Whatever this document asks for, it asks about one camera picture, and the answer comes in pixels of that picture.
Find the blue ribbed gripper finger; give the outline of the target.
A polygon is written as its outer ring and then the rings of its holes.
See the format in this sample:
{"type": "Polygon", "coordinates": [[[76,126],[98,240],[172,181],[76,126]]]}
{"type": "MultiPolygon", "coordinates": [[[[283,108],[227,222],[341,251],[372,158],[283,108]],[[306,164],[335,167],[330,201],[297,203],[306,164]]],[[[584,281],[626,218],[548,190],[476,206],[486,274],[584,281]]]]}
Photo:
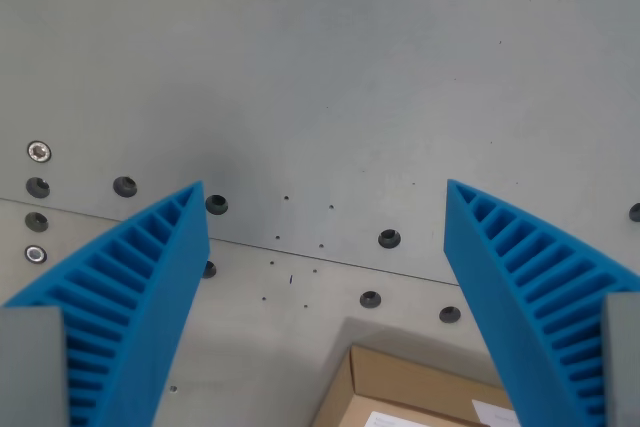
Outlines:
{"type": "Polygon", "coordinates": [[[149,426],[209,256],[195,182],[119,223],[16,293],[64,324],[70,426],[149,426]]]}
{"type": "Polygon", "coordinates": [[[523,426],[603,426],[601,314],[639,277],[561,229],[447,183],[444,253],[523,426]]]}

